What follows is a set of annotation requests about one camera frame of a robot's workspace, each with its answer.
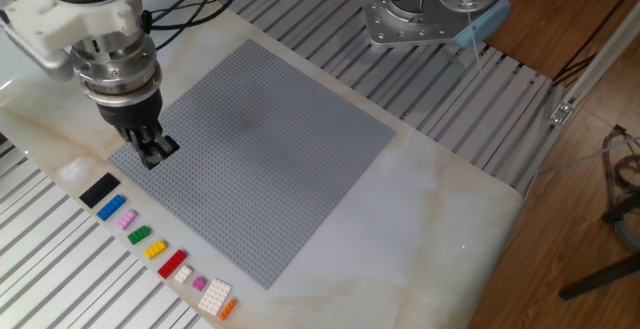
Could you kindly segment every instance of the slotted aluminum platform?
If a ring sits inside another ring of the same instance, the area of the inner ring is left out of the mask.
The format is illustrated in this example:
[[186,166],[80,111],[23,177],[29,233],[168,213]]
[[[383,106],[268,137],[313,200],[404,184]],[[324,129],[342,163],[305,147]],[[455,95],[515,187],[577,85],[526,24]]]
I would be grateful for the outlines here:
[[481,44],[376,48],[358,0],[236,0],[273,38],[523,195],[557,135],[564,88]]
[[0,328],[211,328],[9,142]]

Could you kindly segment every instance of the white marble slab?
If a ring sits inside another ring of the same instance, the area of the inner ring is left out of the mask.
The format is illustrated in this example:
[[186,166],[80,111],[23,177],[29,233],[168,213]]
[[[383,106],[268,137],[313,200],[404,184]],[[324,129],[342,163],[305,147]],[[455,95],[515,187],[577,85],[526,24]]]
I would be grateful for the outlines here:
[[[153,9],[174,0],[144,1]],[[114,172],[123,181],[118,192],[128,198],[121,213],[139,213],[131,230],[143,223],[153,230],[144,245],[132,247],[130,230],[118,228],[115,215],[104,226],[118,240],[152,270],[183,248],[193,278],[233,285],[238,305],[221,322],[197,309],[202,293],[190,281],[166,281],[215,328],[466,327],[522,197],[231,12],[161,52],[165,108],[248,39],[397,133],[269,290],[115,172],[106,158],[123,142],[78,84],[48,80],[4,36],[0,132],[76,200]],[[94,217],[96,211],[88,210]],[[149,261],[143,251],[158,239],[169,250]]]

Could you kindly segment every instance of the orange lego brick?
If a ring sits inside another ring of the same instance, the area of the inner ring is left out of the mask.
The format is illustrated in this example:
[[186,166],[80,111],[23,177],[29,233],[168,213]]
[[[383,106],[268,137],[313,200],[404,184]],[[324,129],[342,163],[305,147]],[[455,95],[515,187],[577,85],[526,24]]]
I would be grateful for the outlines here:
[[220,319],[222,320],[227,319],[227,315],[229,315],[229,313],[231,312],[231,309],[233,309],[234,306],[236,306],[236,300],[231,299],[231,301],[229,301],[229,304],[227,304],[227,306],[224,307],[224,310],[222,310],[222,313],[220,313]]

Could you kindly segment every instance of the lego brick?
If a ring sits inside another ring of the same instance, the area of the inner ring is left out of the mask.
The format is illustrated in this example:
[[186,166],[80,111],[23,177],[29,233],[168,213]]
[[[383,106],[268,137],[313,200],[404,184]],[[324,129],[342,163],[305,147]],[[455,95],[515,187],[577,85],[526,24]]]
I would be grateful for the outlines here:
[[146,225],[141,226],[136,229],[133,233],[127,235],[129,241],[132,245],[138,244],[142,239],[146,238],[149,235],[149,228]]
[[127,212],[124,213],[122,218],[118,220],[118,226],[120,227],[120,229],[122,230],[127,229],[129,224],[131,224],[131,221],[133,221],[133,218],[136,217],[136,215],[137,215],[136,212],[134,212],[133,210],[127,210]]
[[231,285],[219,280],[213,279],[211,285],[204,293],[202,300],[198,304],[198,308],[207,311],[213,315],[217,315],[222,303],[227,299],[227,295],[231,291]]
[[191,286],[196,288],[198,291],[202,291],[202,288],[204,288],[205,284],[207,284],[207,281],[204,280],[204,278],[197,277],[196,280],[191,283]]
[[102,221],[106,221],[109,217],[118,210],[124,204],[125,199],[122,195],[118,194],[111,199],[99,212],[96,213],[98,218]]
[[144,254],[149,259],[153,259],[156,255],[162,253],[165,249],[167,249],[167,244],[165,244],[162,240],[158,240],[155,244],[148,247],[147,250],[144,251]]
[[186,257],[187,254],[185,252],[183,252],[182,250],[178,250],[171,256],[171,258],[169,258],[169,260],[167,260],[166,263],[164,263],[164,265],[160,269],[158,269],[158,274],[160,274],[161,277],[167,279],[169,275],[173,273],[173,271],[176,270],[176,268],[180,266],[180,264],[182,264]]
[[174,278],[178,283],[182,284],[185,280],[187,280],[187,277],[191,274],[192,271],[193,270],[191,270],[191,268],[185,265],[180,268],[180,271],[178,271],[178,274],[176,274]]
[[160,121],[177,156],[149,171],[123,146],[109,161],[263,288],[395,134],[253,41]]
[[80,195],[80,200],[82,200],[82,202],[89,208],[93,208],[98,205],[102,199],[109,195],[109,193],[111,193],[118,185],[120,185],[120,181],[111,173],[107,173],[93,184],[91,188],[87,189],[86,192]]
[[224,309],[222,309],[222,312],[220,313],[220,319],[222,320],[227,319],[227,315],[229,315],[231,310],[233,310],[233,307],[236,306],[236,302],[237,301],[235,299],[231,299],[229,301],[229,304],[227,304],[227,306],[224,307]]

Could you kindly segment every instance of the metal bracket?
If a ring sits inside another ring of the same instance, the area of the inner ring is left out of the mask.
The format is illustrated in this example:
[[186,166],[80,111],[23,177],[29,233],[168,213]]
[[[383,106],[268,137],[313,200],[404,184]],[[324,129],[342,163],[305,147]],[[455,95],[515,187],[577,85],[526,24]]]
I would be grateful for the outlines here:
[[555,127],[563,127],[569,121],[569,118],[574,111],[575,108],[569,103],[562,102],[558,104],[558,107],[553,111],[551,118],[549,118],[549,124]]

